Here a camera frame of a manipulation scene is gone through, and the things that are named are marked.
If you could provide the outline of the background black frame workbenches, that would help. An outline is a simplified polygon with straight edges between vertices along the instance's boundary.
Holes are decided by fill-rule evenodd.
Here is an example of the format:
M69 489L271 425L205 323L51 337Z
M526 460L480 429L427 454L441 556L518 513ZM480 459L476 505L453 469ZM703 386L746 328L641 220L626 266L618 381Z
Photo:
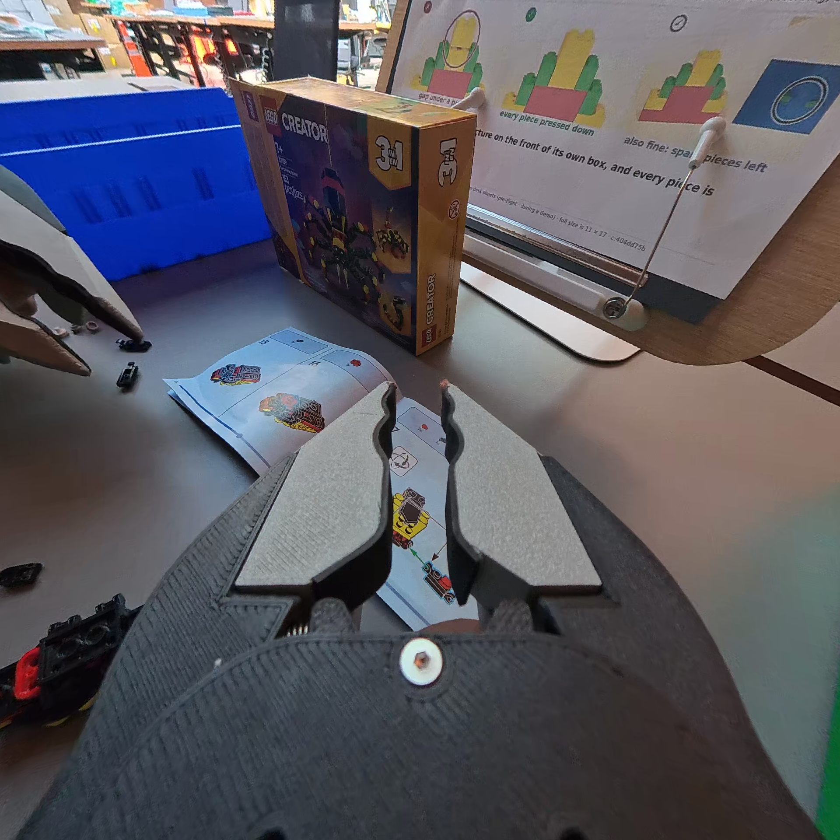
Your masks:
M126 3L110 20L131 58L148 72L195 87L229 90L231 81L273 81L275 2ZM340 2L335 80L359 84L359 71L384 54L395 9L388 2Z

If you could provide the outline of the lego instruction booklet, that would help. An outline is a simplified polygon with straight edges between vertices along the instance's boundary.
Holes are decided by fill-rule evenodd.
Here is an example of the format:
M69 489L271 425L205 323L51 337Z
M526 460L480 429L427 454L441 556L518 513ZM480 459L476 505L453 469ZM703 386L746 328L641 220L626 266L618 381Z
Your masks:
M370 355L283 329L164 383L262 476L386 381L391 375ZM415 631L476 620L475 599L458 604L448 572L444 430L421 404L395 399L392 570L379 596Z

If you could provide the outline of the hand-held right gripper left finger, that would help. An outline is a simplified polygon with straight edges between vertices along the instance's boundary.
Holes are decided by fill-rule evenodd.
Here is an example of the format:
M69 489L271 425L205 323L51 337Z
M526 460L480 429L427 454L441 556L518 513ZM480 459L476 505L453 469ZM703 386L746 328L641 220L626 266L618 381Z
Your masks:
M390 458L396 386L384 382L296 453L234 588L325 597L354 610L392 567Z

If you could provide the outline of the printed lego guide sheet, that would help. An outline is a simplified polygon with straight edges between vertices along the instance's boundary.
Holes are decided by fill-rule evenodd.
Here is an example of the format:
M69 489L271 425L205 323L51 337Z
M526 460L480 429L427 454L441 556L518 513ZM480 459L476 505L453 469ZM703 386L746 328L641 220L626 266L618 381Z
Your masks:
M408 2L392 91L483 90L470 203L726 298L838 156L838 2Z

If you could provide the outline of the red yellow black lego assembly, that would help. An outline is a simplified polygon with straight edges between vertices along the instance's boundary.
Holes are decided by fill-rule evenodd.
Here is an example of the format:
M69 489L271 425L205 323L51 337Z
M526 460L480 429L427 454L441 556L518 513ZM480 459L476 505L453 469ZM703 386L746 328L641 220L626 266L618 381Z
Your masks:
M121 594L50 625L47 635L1 670L1 729L59 726L89 709L142 606Z

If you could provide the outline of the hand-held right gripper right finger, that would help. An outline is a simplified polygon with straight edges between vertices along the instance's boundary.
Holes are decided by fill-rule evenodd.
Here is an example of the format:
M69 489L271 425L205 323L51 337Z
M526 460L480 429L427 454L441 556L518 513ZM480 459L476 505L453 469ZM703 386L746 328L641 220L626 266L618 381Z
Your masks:
M458 604L602 588L538 450L457 386L442 384L448 576Z

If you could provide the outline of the black upright post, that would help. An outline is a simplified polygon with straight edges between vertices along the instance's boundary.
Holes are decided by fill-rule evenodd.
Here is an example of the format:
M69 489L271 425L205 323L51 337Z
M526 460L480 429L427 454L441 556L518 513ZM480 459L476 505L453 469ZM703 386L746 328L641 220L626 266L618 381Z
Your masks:
M272 79L335 81L340 1L275 1Z

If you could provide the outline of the wooden document stand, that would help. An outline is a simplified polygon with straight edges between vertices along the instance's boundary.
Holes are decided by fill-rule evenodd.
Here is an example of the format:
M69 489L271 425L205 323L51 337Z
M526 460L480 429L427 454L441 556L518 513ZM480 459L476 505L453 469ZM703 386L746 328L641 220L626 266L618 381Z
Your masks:
M413 98L392 91L407 3L396 4L379 89ZM448 103L419 101L461 102L478 116L486 97L474 90ZM724 299L470 201L466 224L464 261L475 269L463 269L465 280L476 283L483 270L668 361L728 364L760 356L803 334L838 302L838 156Z

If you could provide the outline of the stacked cardboard boxes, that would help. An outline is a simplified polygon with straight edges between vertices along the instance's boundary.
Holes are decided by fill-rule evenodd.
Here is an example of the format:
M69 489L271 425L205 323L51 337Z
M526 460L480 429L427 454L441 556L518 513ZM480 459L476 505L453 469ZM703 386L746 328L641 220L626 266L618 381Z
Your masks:
M72 33L99 39L104 45L98 47L98 55L103 69L109 73L119 73L124 77L134 76L134 70L126 49L112 21L104 12L83 9L83 2L44 1L49 21L55 26Z

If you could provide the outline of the blue plastic bin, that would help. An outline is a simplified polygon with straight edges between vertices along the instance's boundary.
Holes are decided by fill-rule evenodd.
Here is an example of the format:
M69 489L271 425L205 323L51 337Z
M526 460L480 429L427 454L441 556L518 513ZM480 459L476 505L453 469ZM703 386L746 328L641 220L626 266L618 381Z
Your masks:
M222 89L7 101L1 127L2 166L110 281L270 238Z

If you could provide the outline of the purple lego set box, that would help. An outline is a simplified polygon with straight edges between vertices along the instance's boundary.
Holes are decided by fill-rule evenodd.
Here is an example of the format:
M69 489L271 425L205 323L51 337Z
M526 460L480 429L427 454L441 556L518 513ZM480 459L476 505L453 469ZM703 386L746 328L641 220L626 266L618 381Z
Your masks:
M414 355L451 339L476 114L315 77L229 88L280 266Z

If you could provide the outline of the background wooden table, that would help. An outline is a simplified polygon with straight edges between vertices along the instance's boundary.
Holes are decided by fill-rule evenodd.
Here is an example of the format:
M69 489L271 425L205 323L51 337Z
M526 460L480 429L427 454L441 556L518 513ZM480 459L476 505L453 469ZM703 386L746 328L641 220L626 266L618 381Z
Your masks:
M100 38L72 35L64 39L6 38L1 39L1 81L42 81L47 79L44 67L70 70L71 78L80 74L104 73L100 49L106 42Z

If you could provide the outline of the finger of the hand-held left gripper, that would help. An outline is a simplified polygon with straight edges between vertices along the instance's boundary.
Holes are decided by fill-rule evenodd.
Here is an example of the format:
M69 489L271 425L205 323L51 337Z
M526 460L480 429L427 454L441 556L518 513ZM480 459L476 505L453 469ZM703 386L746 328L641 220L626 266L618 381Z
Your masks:
M35 318L38 305L35 288L2 270L2 357L37 364L73 375L89 376L90 366Z
M39 297L73 326L92 320L142 341L128 306L58 217L18 175L1 168L2 301L24 316Z

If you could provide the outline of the green plastic bin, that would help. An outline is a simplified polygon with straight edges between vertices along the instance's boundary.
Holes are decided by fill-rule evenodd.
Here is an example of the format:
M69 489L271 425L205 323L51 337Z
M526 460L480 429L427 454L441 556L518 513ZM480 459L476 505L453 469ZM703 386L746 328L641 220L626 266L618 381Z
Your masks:
M827 730L815 826L823 838L839 838L839 677L836 678L833 709Z

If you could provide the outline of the grey flat lid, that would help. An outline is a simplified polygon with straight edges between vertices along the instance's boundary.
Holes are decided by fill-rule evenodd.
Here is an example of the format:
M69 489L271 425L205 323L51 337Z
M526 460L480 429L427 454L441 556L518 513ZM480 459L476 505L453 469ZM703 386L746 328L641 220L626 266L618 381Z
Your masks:
M181 90L196 92L199 89L169 77L115 77L96 73L78 79L3 80L1 103Z

